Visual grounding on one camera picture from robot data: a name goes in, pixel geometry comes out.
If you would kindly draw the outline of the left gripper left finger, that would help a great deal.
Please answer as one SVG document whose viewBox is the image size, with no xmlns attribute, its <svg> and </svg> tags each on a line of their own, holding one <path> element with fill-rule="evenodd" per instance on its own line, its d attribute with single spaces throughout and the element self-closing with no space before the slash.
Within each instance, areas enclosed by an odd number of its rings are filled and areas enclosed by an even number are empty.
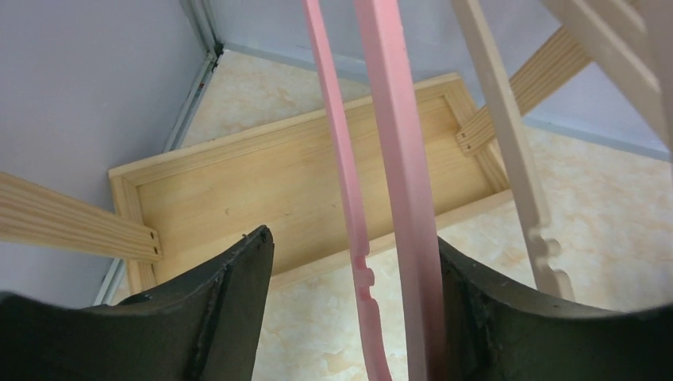
<svg viewBox="0 0 673 381">
<path fill-rule="evenodd" d="M 249 380 L 275 244 L 231 248 L 115 306 L 68 309 L 1 294 L 4 380 Z"/>
</svg>

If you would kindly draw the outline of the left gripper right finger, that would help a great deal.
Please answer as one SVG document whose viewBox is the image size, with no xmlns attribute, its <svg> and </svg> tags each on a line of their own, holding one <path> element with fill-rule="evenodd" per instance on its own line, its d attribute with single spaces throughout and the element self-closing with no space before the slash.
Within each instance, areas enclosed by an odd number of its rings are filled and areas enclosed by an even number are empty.
<svg viewBox="0 0 673 381">
<path fill-rule="evenodd" d="M 542 293 L 439 243 L 451 380 L 669 380 L 672 307 L 634 312 Z"/>
</svg>

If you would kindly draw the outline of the beige plastic hanger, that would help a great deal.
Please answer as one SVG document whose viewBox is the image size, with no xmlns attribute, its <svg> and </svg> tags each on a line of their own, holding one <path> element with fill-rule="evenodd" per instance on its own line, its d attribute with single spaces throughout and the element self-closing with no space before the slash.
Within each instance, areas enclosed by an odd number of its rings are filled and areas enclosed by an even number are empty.
<svg viewBox="0 0 673 381">
<path fill-rule="evenodd" d="M 568 274 L 550 265 L 550 260 L 561 253 L 561 245 L 553 238 L 542 237 L 542 230 L 552 224 L 551 214 L 494 37 L 477 1 L 453 1 L 452 8 L 501 148 L 536 288 L 573 301 L 575 293 Z"/>
</svg>

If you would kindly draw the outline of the pink plastic hanger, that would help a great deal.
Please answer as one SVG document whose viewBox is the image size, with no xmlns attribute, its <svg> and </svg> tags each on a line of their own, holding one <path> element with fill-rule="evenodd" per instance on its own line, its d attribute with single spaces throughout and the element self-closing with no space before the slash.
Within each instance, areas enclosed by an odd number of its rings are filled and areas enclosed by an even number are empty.
<svg viewBox="0 0 673 381">
<path fill-rule="evenodd" d="M 394 223 L 409 378 L 443 380 L 448 371 L 440 250 L 400 11 L 395 1 L 358 1 L 355 8 Z M 337 157 L 364 363 L 369 379 L 388 380 L 381 313 L 371 295 L 375 275 L 366 261 L 363 199 L 336 68 L 319 3 L 306 1 L 303 9 Z"/>
</svg>

